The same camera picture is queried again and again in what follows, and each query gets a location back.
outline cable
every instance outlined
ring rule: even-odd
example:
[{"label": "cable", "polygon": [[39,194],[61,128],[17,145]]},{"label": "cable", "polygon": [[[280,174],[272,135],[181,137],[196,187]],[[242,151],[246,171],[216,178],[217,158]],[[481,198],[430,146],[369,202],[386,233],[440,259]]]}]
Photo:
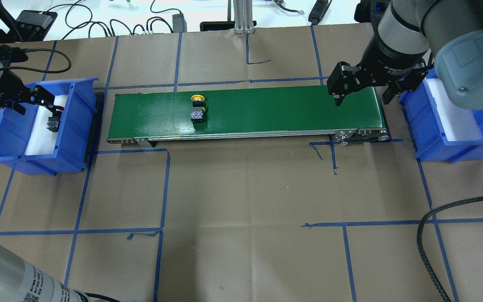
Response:
[{"label": "cable", "polygon": [[115,299],[110,298],[110,297],[102,296],[101,294],[91,294],[91,293],[88,293],[88,292],[86,292],[85,294],[87,296],[91,297],[91,298],[102,299],[102,300],[106,300],[106,301],[109,301],[109,302],[120,302],[119,300],[115,300]]},{"label": "cable", "polygon": [[169,27],[169,30],[171,31],[171,33],[173,33],[173,32],[174,32],[174,31],[173,31],[173,28],[171,27],[171,25],[169,25],[169,23],[167,23],[167,21],[165,21],[165,19],[163,19],[162,17],[152,17],[151,19],[153,19],[153,20],[152,20],[152,22],[150,22],[150,32],[152,32],[152,25],[153,25],[153,23],[154,23],[154,22],[156,22],[156,21],[161,21],[161,22],[165,23],[165,24],[166,24],[166,25]]},{"label": "cable", "polygon": [[50,48],[27,48],[27,49],[23,49],[23,52],[24,53],[34,53],[34,52],[58,53],[61,56],[65,57],[65,59],[67,59],[68,66],[65,69],[61,69],[61,70],[42,70],[42,69],[36,69],[36,68],[30,68],[30,67],[24,67],[24,66],[8,66],[8,67],[0,68],[0,71],[10,70],[10,69],[21,69],[21,70],[35,71],[37,73],[60,74],[60,73],[63,73],[65,71],[69,71],[70,67],[72,67],[72,62],[70,61],[70,58],[67,55],[65,55],[64,53],[60,52],[59,50],[50,49]]},{"label": "cable", "polygon": [[136,26],[134,27],[134,30],[132,31],[132,34],[136,34],[136,33],[135,33],[135,30],[136,30],[136,28],[138,28],[138,27],[140,27],[140,28],[143,30],[143,32],[145,31],[145,30],[144,30],[144,27],[143,27],[142,25],[138,24],[138,25],[136,25]]},{"label": "cable", "polygon": [[460,201],[454,201],[453,203],[445,204],[442,205],[438,208],[435,208],[420,220],[420,224],[418,224],[418,228],[416,231],[416,246],[418,247],[418,252],[420,253],[420,258],[422,259],[422,262],[424,263],[424,266],[426,267],[426,270],[428,270],[428,274],[431,277],[431,281],[434,283],[435,288],[437,288],[437,291],[439,291],[439,294],[441,295],[441,298],[443,298],[443,301],[445,302],[451,302],[450,298],[447,295],[447,292],[443,289],[443,286],[441,285],[441,282],[435,275],[434,269],[431,267],[431,264],[428,260],[428,257],[426,256],[426,252],[424,251],[424,247],[422,245],[422,230],[424,229],[424,225],[426,224],[426,221],[433,215],[437,214],[438,212],[441,212],[443,210],[453,208],[458,205],[465,205],[465,204],[470,204],[470,203],[477,203],[478,201],[483,201],[483,196],[481,197],[475,197],[475,198],[469,198],[469,199],[463,199]]},{"label": "cable", "polygon": [[113,34],[111,33],[111,31],[109,31],[109,27],[107,27],[107,24],[105,24],[104,22],[100,22],[100,21],[92,21],[92,24],[91,26],[88,28],[88,37],[90,38],[91,37],[91,30],[92,30],[92,27],[94,25],[100,25],[100,27],[104,30],[104,34],[106,36],[113,36]]},{"label": "cable", "polygon": [[111,19],[111,20],[109,20],[109,26],[111,26],[111,32],[113,33],[113,36],[116,36],[115,35],[115,29],[113,29],[113,21],[117,21],[118,23],[121,23],[122,25],[124,25],[124,27],[126,27],[126,29],[128,29],[128,31],[130,32],[130,34],[132,34],[132,30],[128,27],[128,25],[126,25],[125,23],[123,23],[122,21],[119,21],[117,19]]},{"label": "cable", "polygon": [[182,11],[179,10],[178,8],[167,8],[166,10],[162,10],[162,11],[153,11],[152,6],[154,5],[154,2],[156,2],[156,0],[153,0],[152,4],[150,4],[150,11],[153,13],[162,13],[162,12],[171,11],[171,10],[178,11],[178,13],[182,13]]},{"label": "cable", "polygon": [[50,10],[54,9],[54,8],[58,8],[58,7],[61,7],[61,6],[69,6],[70,8],[67,10],[67,13],[65,15],[65,23],[66,25],[71,28],[71,29],[82,29],[83,27],[85,27],[86,25],[83,25],[83,23],[79,24],[78,26],[71,26],[69,23],[68,23],[68,16],[70,14],[70,12],[72,11],[72,9],[76,6],[81,6],[83,8],[86,8],[88,10],[88,13],[91,14],[90,18],[88,19],[88,21],[92,21],[92,10],[86,6],[86,5],[83,5],[83,4],[79,4],[80,1],[83,1],[83,0],[78,0],[76,1],[75,3],[68,3],[68,4],[59,4],[59,5],[56,5],[56,6],[53,6],[51,8],[49,8],[46,12],[49,12]]},{"label": "cable", "polygon": [[76,29],[82,29],[84,27],[82,25],[87,25],[88,23],[92,23],[92,25],[94,25],[95,23],[99,23],[100,27],[102,27],[102,29],[104,30],[105,35],[106,36],[112,36],[111,35],[111,31],[109,31],[108,25],[105,24],[104,22],[99,22],[99,21],[86,21],[86,22],[83,22],[83,23],[79,24],[77,27],[71,29],[71,31],[69,31],[65,36],[63,36],[63,38],[61,40],[64,40],[66,37],[68,37]]},{"label": "cable", "polygon": [[297,12],[297,13],[299,13],[300,15],[305,14],[305,12],[304,12],[304,11],[299,11],[299,10],[291,10],[291,9],[289,9],[289,8],[285,8],[285,7],[282,5],[282,3],[284,2],[283,0],[273,0],[273,2],[275,2],[275,3],[278,5],[278,7],[280,7],[280,9],[282,9],[283,11],[288,11],[288,12]]}]

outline qr code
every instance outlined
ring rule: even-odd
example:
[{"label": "qr code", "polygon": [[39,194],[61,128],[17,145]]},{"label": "qr code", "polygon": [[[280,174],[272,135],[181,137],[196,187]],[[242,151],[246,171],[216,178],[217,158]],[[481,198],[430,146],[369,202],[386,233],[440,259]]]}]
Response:
[{"label": "qr code", "polygon": [[26,294],[23,302],[39,302],[39,297],[32,294]]}]

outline green conveyor belt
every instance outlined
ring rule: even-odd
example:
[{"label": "green conveyor belt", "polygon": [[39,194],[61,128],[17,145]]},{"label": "green conveyor belt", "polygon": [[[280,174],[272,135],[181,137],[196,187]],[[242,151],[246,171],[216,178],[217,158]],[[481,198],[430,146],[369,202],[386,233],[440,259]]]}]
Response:
[{"label": "green conveyor belt", "polygon": [[[190,121],[194,94],[205,96],[204,124]],[[350,94],[340,107],[326,86],[118,94],[107,141],[331,134],[360,128],[386,128],[373,88]]]}]

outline table surface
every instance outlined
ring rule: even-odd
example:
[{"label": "table surface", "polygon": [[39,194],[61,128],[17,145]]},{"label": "table surface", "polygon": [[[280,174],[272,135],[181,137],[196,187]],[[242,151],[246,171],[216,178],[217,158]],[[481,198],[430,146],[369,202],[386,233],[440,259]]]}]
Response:
[{"label": "table surface", "polygon": [[[396,100],[383,106],[388,143],[106,143],[115,94],[324,85],[371,36],[369,24],[346,24],[19,44],[73,62],[64,74],[16,70],[26,83],[98,77],[99,114],[82,172],[0,164],[0,244],[71,288],[121,301],[439,301],[416,224],[483,195],[483,160],[418,162]],[[18,65],[66,63],[31,53]],[[483,301],[483,203],[437,214],[424,247],[452,300]]]}]

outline power adapter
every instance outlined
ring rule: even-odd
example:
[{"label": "power adapter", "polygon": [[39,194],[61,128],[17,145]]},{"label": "power adapter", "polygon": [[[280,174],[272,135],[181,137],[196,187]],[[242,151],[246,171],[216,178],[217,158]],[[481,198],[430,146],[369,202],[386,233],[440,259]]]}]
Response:
[{"label": "power adapter", "polygon": [[177,13],[173,15],[173,32],[187,32],[187,24],[184,14]]},{"label": "power adapter", "polygon": [[330,4],[331,0],[316,0],[314,7],[309,14],[309,22],[312,23],[312,25],[318,25],[318,23],[324,18]]}]

